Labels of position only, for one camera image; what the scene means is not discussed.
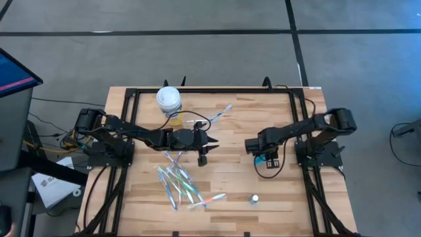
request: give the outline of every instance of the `wooden table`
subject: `wooden table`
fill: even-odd
[[[105,107],[108,114],[120,116],[125,91],[125,87],[110,88]],[[316,103],[317,113],[326,111],[320,88],[305,88],[304,91],[305,97]],[[155,97],[154,93],[141,95],[137,125],[152,129],[164,123],[166,118],[159,110]],[[256,174],[253,156],[247,155],[244,148],[244,140],[256,138],[263,128],[285,126],[293,122],[288,96],[279,93],[183,93],[182,103],[184,110],[205,116],[214,115],[227,104],[232,104],[232,109],[222,115],[220,122],[214,124],[208,132],[209,136],[219,140],[220,145],[207,155],[209,163],[198,167],[196,152],[189,152],[180,158],[181,166],[189,171],[205,198],[220,193],[227,193],[228,197],[211,203],[206,209],[200,207],[193,211],[187,210],[188,200],[185,199],[178,211],[173,210],[154,169],[156,164],[162,167],[169,165],[169,160],[161,152],[153,151],[136,141],[133,164],[128,169],[118,235],[170,236],[172,231],[179,231],[181,236],[242,236],[244,232],[250,232],[252,236],[312,236],[303,175],[293,148],[295,139],[290,139],[286,145],[283,171],[270,180]],[[307,108],[311,114],[310,103],[307,103]],[[279,156],[282,160],[282,149]],[[263,175],[275,172],[266,170],[264,166],[259,167]],[[87,222],[104,202],[109,169],[102,174],[93,190]],[[96,168],[89,173],[78,219],[79,226],[82,226],[87,194],[100,170]],[[329,167],[323,168],[321,172],[328,204],[343,224],[356,232],[343,177]],[[251,194],[259,195],[257,204],[249,203]],[[323,231],[318,204],[316,208],[320,231]],[[114,206],[110,210],[108,231],[111,230]]]

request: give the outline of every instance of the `table leg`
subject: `table leg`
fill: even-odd
[[[81,186],[85,186],[87,181],[87,174],[58,165],[52,161],[39,158],[26,151],[20,152],[19,167],[30,167],[35,172],[49,175],[73,184],[79,184]]]

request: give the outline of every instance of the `monitor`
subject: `monitor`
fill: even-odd
[[[0,97],[42,83],[41,78],[0,48]]]

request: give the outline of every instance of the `gray floor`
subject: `gray floor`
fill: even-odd
[[[299,30],[421,28],[421,1],[292,0]],[[14,0],[0,31],[288,29],[282,0]],[[421,119],[421,34],[300,35],[310,86],[328,107],[350,108],[359,129],[338,139],[359,232],[417,236],[421,168],[396,161],[390,128]],[[34,96],[105,103],[109,86],[298,86],[291,36],[3,37],[0,47],[45,83]],[[82,106],[33,101],[31,112],[70,128]],[[56,132],[34,121],[40,134]],[[399,156],[421,163],[414,136],[394,140]],[[70,234],[77,211],[41,215],[36,236]]]

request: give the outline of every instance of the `small bottle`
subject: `small bottle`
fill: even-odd
[[[250,197],[250,203],[251,204],[255,204],[255,203],[257,203],[258,202],[258,200],[259,200],[259,197],[258,197],[258,195],[256,195],[256,194],[253,194],[251,197]]]
[[[157,103],[167,118],[173,113],[181,111],[183,108],[180,93],[172,86],[163,87],[158,91]],[[168,123],[172,126],[180,125],[182,122],[182,113],[171,116],[170,120],[168,121]]]

